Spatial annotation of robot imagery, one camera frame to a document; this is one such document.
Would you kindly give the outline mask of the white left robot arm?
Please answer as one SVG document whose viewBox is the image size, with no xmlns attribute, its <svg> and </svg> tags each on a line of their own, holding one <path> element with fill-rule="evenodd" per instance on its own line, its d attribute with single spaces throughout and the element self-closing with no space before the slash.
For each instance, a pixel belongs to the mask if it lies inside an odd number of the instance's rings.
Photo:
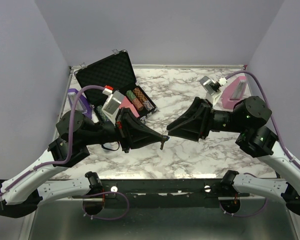
<svg viewBox="0 0 300 240">
<path fill-rule="evenodd" d="M 93 122 L 78 110 L 68 111 L 56 128 L 59 137 L 34 163 L 10 179 L 0 179 L 0 216 L 21 218 L 40 205 L 72 196 L 104 198 L 102 182 L 92 171 L 73 180 L 50 181 L 87 158 L 90 145 L 117 143 L 128 153 L 169 139 L 143 124 L 128 108 L 120 109 L 114 122 Z"/>
</svg>

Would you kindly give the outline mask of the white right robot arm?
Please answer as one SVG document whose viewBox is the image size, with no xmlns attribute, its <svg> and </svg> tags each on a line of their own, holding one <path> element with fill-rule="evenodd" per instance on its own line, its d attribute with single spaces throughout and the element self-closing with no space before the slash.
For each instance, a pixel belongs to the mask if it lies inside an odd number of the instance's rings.
<svg viewBox="0 0 300 240">
<path fill-rule="evenodd" d="M 279 136 L 266 126 L 271 115 L 272 111 L 258 96 L 241 100 L 232 111 L 216 110 L 207 99 L 196 97 L 189 109 L 166 129 L 169 136 L 196 142 L 210 132 L 238 133 L 235 143 L 239 148 L 270 166 L 283 181 L 228 170 L 216 190 L 226 196 L 253 194 L 271 199 L 300 216 L 300 161 L 283 149 Z"/>
</svg>

